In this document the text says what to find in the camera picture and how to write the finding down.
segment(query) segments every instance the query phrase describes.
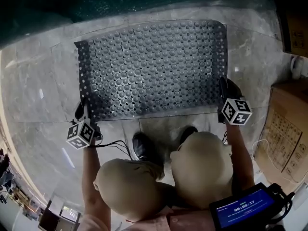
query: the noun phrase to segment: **pink shirt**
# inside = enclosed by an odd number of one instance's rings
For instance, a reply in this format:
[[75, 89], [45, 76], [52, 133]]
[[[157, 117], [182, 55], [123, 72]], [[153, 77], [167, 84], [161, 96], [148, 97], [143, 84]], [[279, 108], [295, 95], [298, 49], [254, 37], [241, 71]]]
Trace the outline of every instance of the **pink shirt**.
[[[123, 231], [214, 231], [211, 212], [208, 210], [189, 211], [165, 207], [155, 218], [133, 223]], [[77, 231], [108, 231], [106, 225], [92, 215], [85, 215]]]

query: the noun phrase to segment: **electronic device with screen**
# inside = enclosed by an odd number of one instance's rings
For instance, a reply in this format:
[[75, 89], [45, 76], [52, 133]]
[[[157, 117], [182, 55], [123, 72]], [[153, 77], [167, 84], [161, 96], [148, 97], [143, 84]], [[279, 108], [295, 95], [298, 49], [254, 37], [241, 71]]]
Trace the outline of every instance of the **electronic device with screen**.
[[[240, 194], [210, 204], [216, 230], [262, 230], [282, 220], [292, 207], [294, 193], [284, 194], [274, 183], [268, 188], [259, 183]], [[284, 214], [273, 219], [285, 208]]]

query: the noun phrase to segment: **white cable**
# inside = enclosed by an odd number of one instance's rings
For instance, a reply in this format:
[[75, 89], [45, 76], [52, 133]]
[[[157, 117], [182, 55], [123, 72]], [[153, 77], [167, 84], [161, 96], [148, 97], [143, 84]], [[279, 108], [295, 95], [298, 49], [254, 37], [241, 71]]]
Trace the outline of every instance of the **white cable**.
[[[266, 148], [266, 150], [265, 150], [265, 153], [266, 153], [266, 155], [268, 156], [270, 162], [273, 164], [273, 166], [281, 173], [280, 169], [278, 169], [278, 168], [274, 165], [274, 162], [272, 161], [271, 157], [270, 157], [269, 154], [268, 154], [268, 149], [269, 149], [269, 147], [270, 147], [270, 144], [269, 144], [268, 140], [266, 140], [266, 139], [256, 141], [256, 142], [254, 142], [254, 143], [252, 144], [252, 159], [255, 161], [255, 156], [254, 156], [254, 145], [255, 145], [255, 143], [258, 143], [258, 142], [260, 142], [260, 141], [266, 141], [266, 142], [268, 143], [268, 146], [267, 146], [267, 148]], [[289, 180], [288, 178], [283, 177], [283, 176], [281, 176], [281, 177], [284, 178], [284, 179], [286, 179], [286, 180], [288, 180], [288, 181], [291, 182], [292, 184], [298, 184], [298, 183], [302, 182], [302, 180], [306, 177], [307, 173], [308, 173], [308, 170], [307, 170], [307, 172], [304, 174], [303, 178], [302, 178], [300, 181], [295, 181], [295, 180], [293, 179], [292, 176], [290, 176], [290, 177], [291, 177], [294, 181], [291, 181], [291, 180]]]

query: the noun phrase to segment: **shirt sleeve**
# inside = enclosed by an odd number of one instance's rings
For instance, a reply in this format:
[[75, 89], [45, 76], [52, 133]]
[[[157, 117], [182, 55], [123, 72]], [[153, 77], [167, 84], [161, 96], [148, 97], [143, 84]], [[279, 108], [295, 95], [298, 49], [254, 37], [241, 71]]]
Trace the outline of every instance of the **shirt sleeve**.
[[108, 231], [108, 229], [106, 225], [95, 216], [85, 215], [77, 231]]

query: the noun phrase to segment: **black and white cube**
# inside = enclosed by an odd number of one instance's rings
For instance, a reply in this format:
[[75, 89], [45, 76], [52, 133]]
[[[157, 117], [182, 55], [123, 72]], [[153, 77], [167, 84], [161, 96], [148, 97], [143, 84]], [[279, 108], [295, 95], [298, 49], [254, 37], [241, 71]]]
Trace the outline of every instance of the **black and white cube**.
[[85, 119], [68, 129], [66, 142], [79, 150], [91, 144], [94, 129], [90, 126], [90, 119]]
[[228, 98], [222, 113], [231, 125], [245, 125], [252, 115], [252, 110], [248, 101]]

